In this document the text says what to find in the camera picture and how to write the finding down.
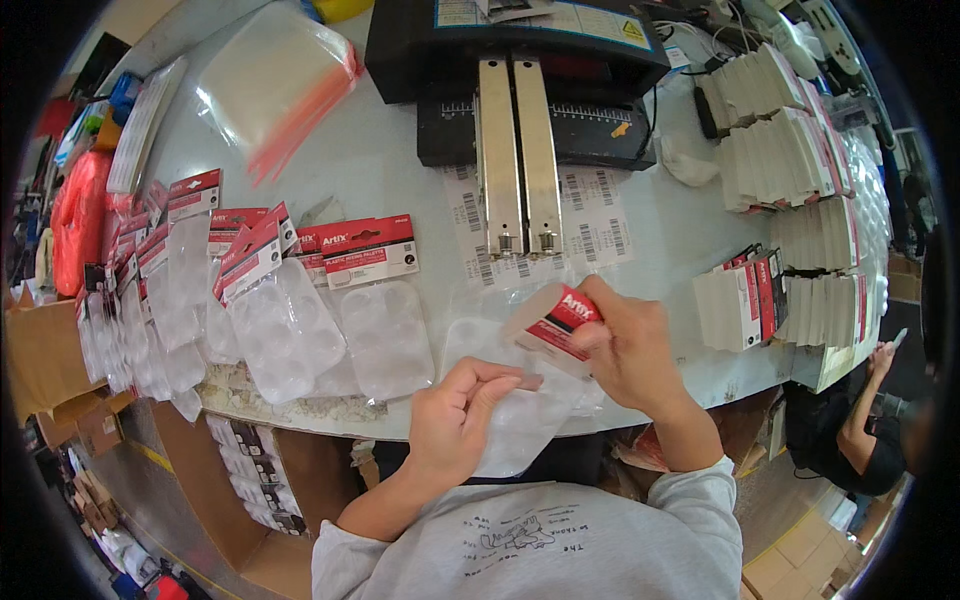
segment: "table surface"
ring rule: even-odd
[[[252,187],[245,162],[221,135],[198,116],[199,75],[221,47],[249,19],[239,19],[192,48],[188,70],[161,123],[144,172],[144,181],[164,184],[210,169],[224,170],[221,207],[274,206],[285,201],[294,222],[318,205],[347,219],[410,213],[417,235],[421,272],[407,277],[420,290],[422,309],[436,365],[447,327],[450,289],[466,284],[444,195],[441,174],[417,158],[416,108],[386,106],[373,81],[364,75],[353,92],[314,130],[276,183]],[[370,12],[337,24],[363,54]],[[692,58],[704,51],[686,32],[675,39]],[[712,144],[700,133],[692,100],[692,78],[675,77],[658,94],[657,132],[676,136],[691,156],[712,159]],[[651,106],[651,94],[646,98]],[[754,242],[769,241],[762,216],[726,212],[719,178],[700,188],[675,180],[657,165],[641,173],[623,173],[622,197],[635,260],[602,272],[621,294],[661,300],[670,317],[674,358],[696,401],[711,407],[759,392],[785,381],[793,349],[774,343],[742,353],[714,350],[702,343],[692,278]],[[204,407],[246,420],[279,426],[373,439],[406,439],[409,400],[393,401],[385,410],[367,407],[361,398],[297,400],[282,406],[263,402],[252,391],[245,369],[219,366],[198,387]],[[561,435],[572,435],[647,422],[637,412],[609,398],[594,417],[574,418]]]

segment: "drawing on shirt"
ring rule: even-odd
[[[480,536],[480,544],[488,550],[494,548],[543,548],[556,539],[543,533],[543,527],[536,516],[528,516],[502,534]]]

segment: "gray sweatshirt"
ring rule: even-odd
[[[575,484],[461,486],[393,543],[325,521],[313,597],[733,600],[743,545],[732,468],[724,457],[663,475],[648,504]]]

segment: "black machine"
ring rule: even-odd
[[[498,24],[464,0],[373,7],[373,81],[417,103],[423,165],[477,164],[494,259],[561,251],[558,163],[656,161],[642,97],[670,62],[649,17],[629,0],[553,6]]]

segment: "black shirt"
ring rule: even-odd
[[[820,401],[813,405],[809,402],[812,398]],[[876,438],[876,445],[861,475],[837,447],[836,439],[850,414],[853,398],[849,394],[812,398],[787,395],[787,444],[797,467],[810,468],[848,492],[878,496],[892,490],[906,470],[900,449],[900,422],[867,418],[863,430]]]

